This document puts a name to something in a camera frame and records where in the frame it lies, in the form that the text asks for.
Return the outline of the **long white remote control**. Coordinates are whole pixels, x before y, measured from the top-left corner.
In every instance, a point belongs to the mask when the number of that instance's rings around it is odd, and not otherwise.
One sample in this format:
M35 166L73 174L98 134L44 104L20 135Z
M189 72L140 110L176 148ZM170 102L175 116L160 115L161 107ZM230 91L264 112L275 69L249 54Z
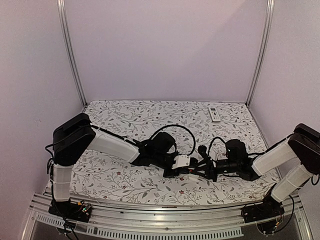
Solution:
M199 177L197 175L190 175L188 177L189 180L192 180L192 181L197 181L199 179Z

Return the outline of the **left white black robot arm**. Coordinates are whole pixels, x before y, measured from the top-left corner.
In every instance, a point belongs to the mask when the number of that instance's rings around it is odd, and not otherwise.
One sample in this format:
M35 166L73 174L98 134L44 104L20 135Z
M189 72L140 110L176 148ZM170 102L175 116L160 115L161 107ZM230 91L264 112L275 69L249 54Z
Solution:
M72 169L87 150L111 155L134 166L155 165L174 174L176 170L191 165L191 154L181 154L175 139L161 128L150 138L129 140L111 131L93 125L89 116L80 113L53 131L52 143L45 146L50 154L50 182L55 209L63 216L74 213L69 202Z

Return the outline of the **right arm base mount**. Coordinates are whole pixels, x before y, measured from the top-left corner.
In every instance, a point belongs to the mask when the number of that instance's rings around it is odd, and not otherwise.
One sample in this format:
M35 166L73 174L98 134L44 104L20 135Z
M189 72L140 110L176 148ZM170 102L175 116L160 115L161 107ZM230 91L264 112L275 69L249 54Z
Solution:
M285 213L281 202L274 200L271 196L266 196L261 203L253 205L245 205L241 209L241 216L245 223L261 221Z

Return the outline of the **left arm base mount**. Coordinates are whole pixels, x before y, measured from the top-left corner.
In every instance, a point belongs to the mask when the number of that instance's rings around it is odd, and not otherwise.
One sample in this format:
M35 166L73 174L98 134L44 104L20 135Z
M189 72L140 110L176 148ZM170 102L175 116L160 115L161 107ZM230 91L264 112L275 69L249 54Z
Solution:
M84 200L73 203L69 198L67 201L57 201L54 197L54 188L51 187L52 200L48 213L67 220L88 223L92 214L92 205Z

